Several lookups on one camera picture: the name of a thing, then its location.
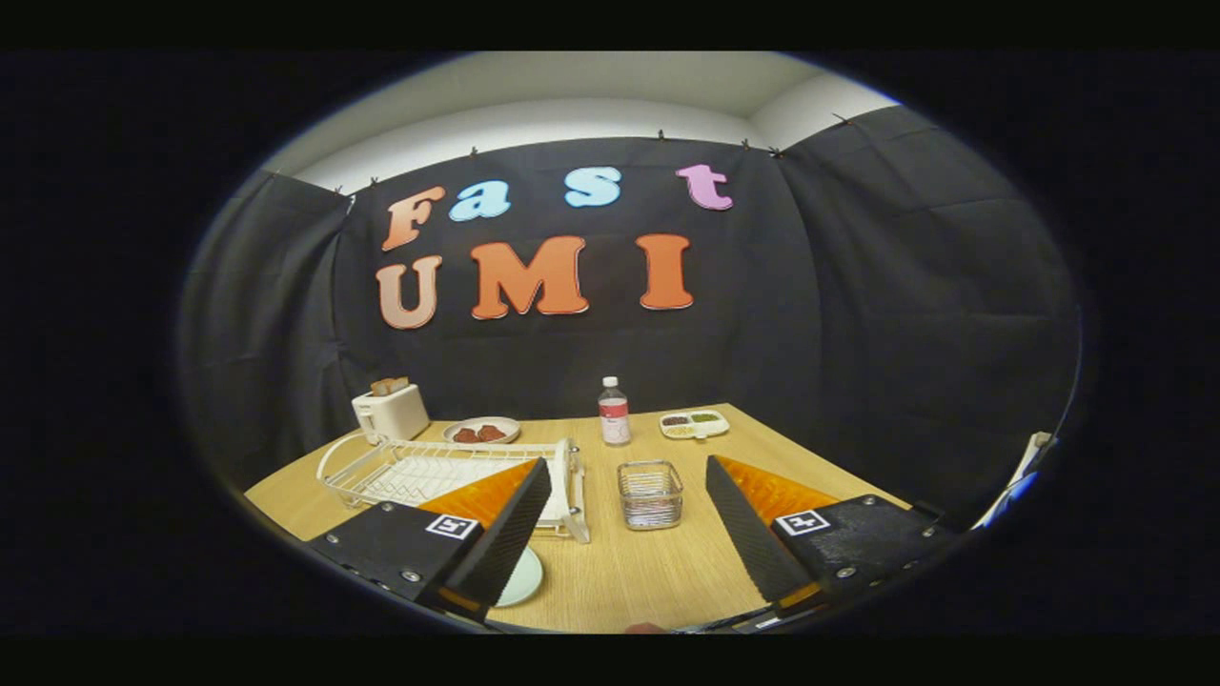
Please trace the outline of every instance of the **blue letter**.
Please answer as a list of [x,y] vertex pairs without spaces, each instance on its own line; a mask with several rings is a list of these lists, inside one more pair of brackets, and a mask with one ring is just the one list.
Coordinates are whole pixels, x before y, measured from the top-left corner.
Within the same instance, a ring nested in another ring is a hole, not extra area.
[[459,203],[449,210],[449,218],[470,221],[475,217],[498,217],[512,206],[508,197],[509,184],[503,181],[476,183],[458,194]]
[[564,179],[569,190],[564,199],[573,208],[600,208],[619,199],[622,175],[614,167],[583,167],[573,170]]

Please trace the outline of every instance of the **wire basket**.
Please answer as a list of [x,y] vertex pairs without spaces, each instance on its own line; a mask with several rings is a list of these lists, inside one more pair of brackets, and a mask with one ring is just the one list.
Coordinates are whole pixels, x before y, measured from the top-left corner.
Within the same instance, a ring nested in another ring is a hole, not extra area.
[[423,443],[382,439],[351,464],[327,475],[339,443],[317,465],[317,480],[351,508],[386,500],[415,507],[523,461],[544,459],[550,498],[536,531],[589,542],[584,519],[584,466],[580,448],[565,438],[537,446]]
[[682,519],[682,480],[665,460],[619,465],[619,494],[627,529],[669,529]]

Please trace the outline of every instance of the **orange soft pad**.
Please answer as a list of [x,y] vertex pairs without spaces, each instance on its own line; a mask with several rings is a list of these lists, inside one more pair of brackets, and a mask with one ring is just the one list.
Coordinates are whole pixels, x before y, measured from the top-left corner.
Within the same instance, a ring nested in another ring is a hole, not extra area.
[[487,531],[495,518],[500,516],[512,494],[529,476],[529,470],[537,460],[522,463],[515,468],[479,478],[456,491],[450,491],[439,498],[433,498],[418,505],[421,510],[437,514],[451,514],[466,519],[477,519]]
[[733,477],[733,483],[745,494],[745,499],[767,526],[771,526],[777,516],[816,510],[838,502],[838,498],[776,476],[770,471],[720,455],[716,455],[716,460]]

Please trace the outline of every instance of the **white ceiling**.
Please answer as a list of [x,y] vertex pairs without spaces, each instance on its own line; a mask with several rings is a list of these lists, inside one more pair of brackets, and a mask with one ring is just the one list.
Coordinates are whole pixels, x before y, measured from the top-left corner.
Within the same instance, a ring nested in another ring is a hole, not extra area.
[[404,126],[493,105],[611,98],[684,105],[749,120],[821,73],[777,52],[478,52],[383,88],[314,126],[267,168],[293,175],[310,164]]

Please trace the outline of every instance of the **white wall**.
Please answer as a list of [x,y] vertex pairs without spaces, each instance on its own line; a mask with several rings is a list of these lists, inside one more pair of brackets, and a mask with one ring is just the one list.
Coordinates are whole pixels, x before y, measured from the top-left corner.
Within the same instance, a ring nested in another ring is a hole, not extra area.
[[767,103],[750,117],[769,143],[783,150],[843,118],[897,105],[898,101],[826,72]]
[[787,148],[839,122],[895,104],[837,74],[821,73],[761,106],[750,118],[697,107],[622,99],[533,100],[466,110],[412,123],[356,143],[293,175],[344,194],[372,177],[411,170],[479,151],[551,140],[656,135]]

